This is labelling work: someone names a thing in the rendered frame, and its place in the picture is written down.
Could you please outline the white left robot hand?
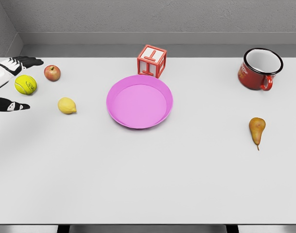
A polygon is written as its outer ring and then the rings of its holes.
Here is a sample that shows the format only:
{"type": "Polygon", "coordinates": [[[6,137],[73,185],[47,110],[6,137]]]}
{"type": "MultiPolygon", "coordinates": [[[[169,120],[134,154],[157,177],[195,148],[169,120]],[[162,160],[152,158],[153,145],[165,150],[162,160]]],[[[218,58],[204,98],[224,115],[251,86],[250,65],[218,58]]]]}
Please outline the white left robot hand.
{"type": "MultiPolygon", "coordinates": [[[[22,70],[43,65],[41,59],[28,56],[17,56],[7,58],[0,62],[0,88],[5,86],[13,77],[18,75],[22,70]]],[[[0,112],[12,112],[30,109],[30,105],[18,103],[6,98],[0,97],[0,112]]]]}

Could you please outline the yellow lemon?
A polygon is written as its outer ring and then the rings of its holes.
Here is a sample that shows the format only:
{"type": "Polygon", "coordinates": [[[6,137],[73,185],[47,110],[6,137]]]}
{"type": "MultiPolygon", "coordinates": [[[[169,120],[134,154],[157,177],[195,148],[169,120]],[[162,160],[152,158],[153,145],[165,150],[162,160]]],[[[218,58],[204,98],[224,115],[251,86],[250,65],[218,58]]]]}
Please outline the yellow lemon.
{"type": "Polygon", "coordinates": [[[67,97],[59,99],[58,109],[64,114],[72,114],[77,112],[75,102],[67,97]]]}

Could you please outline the pink round plate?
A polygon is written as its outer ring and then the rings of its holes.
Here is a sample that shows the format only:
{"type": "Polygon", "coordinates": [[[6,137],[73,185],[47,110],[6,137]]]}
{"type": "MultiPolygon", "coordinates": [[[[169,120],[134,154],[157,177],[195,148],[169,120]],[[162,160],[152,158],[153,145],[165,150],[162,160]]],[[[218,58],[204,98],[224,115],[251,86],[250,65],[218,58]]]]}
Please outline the pink round plate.
{"type": "Polygon", "coordinates": [[[161,80],[145,75],[128,76],[116,82],[107,94],[110,116],[132,129],[158,125],[170,114],[173,95],[161,80]]]}

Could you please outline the yellow-green tennis ball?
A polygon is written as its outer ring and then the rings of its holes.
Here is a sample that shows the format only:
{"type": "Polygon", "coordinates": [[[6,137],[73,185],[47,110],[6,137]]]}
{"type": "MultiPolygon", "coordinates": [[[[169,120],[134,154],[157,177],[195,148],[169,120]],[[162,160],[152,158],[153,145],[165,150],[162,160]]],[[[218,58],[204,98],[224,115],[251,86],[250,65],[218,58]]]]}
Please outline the yellow-green tennis ball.
{"type": "Polygon", "coordinates": [[[15,79],[15,89],[23,95],[31,95],[37,89],[37,82],[32,76],[21,75],[15,79]]]}

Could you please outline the red apple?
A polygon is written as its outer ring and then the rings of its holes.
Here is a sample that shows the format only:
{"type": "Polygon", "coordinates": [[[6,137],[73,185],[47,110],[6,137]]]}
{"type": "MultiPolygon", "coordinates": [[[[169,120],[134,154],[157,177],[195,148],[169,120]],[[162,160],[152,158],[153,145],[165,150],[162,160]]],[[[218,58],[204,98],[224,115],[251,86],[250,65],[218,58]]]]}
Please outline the red apple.
{"type": "Polygon", "coordinates": [[[55,82],[60,79],[61,71],[57,66],[49,65],[44,69],[44,75],[49,81],[55,82]]]}

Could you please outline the red letter block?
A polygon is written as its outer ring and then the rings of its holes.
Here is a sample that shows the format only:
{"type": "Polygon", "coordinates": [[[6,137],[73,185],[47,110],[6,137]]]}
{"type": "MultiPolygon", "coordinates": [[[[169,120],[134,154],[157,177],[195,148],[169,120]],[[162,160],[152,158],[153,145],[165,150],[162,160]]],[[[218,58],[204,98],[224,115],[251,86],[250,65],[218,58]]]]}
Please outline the red letter block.
{"type": "Polygon", "coordinates": [[[159,78],[166,65],[167,51],[145,45],[137,57],[137,73],[159,78]]]}

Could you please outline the red enamel mug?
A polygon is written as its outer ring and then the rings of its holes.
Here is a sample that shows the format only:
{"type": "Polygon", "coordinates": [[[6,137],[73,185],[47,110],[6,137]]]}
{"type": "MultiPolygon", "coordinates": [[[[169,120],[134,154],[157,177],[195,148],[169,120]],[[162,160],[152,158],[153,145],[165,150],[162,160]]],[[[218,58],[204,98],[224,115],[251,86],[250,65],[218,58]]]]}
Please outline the red enamel mug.
{"type": "Polygon", "coordinates": [[[251,90],[269,91],[274,77],[283,69],[282,58],[264,48],[252,48],[245,52],[238,70],[238,80],[251,90]]]}

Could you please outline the brown pear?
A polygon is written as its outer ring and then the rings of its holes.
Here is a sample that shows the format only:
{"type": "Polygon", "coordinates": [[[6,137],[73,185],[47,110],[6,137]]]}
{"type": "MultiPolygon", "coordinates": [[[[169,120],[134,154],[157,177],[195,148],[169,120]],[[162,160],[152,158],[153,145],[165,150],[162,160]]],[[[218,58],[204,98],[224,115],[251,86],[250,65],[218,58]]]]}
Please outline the brown pear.
{"type": "Polygon", "coordinates": [[[259,150],[259,144],[261,142],[261,137],[265,127],[266,127],[265,120],[259,117],[254,117],[249,122],[249,130],[252,136],[252,140],[254,144],[257,146],[258,150],[259,150]]]}

